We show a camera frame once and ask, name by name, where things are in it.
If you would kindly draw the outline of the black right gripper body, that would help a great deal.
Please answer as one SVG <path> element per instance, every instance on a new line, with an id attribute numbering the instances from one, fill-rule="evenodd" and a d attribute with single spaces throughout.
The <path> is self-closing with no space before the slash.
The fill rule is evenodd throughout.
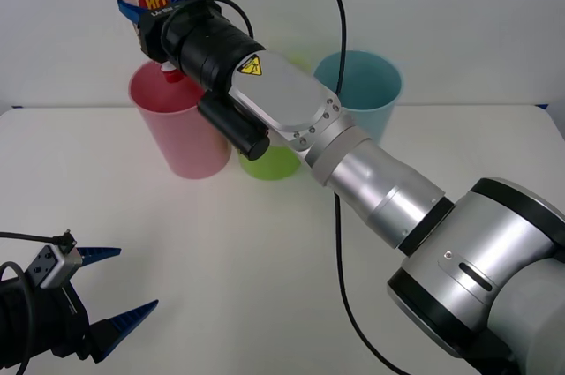
<path id="1" fill-rule="evenodd" d="M 143 13 L 139 18 L 139 42 L 142 52 L 157 63 L 179 63 L 186 27 L 180 9 L 172 4 Z"/>

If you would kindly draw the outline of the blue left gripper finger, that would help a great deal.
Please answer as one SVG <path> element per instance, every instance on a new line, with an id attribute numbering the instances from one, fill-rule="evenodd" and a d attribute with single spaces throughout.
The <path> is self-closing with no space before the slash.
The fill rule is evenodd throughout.
<path id="1" fill-rule="evenodd" d="M 119 256 L 121 249 L 117 247 L 79 247 L 78 252 L 82 259 L 82 265 L 88 266 L 105 259 Z"/>
<path id="2" fill-rule="evenodd" d="M 157 307 L 154 300 L 110 319 L 102 319 L 89 327 L 89 355 L 95 363 L 105 360 Z"/>

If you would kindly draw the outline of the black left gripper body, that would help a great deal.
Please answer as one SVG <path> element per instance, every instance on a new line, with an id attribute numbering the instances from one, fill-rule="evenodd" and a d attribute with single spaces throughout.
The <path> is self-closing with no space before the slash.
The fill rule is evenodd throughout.
<path id="1" fill-rule="evenodd" d="M 70 282 L 56 289 L 32 289 L 34 340 L 31 357 L 50 351 L 57 357 L 90 357 L 87 310 Z"/>

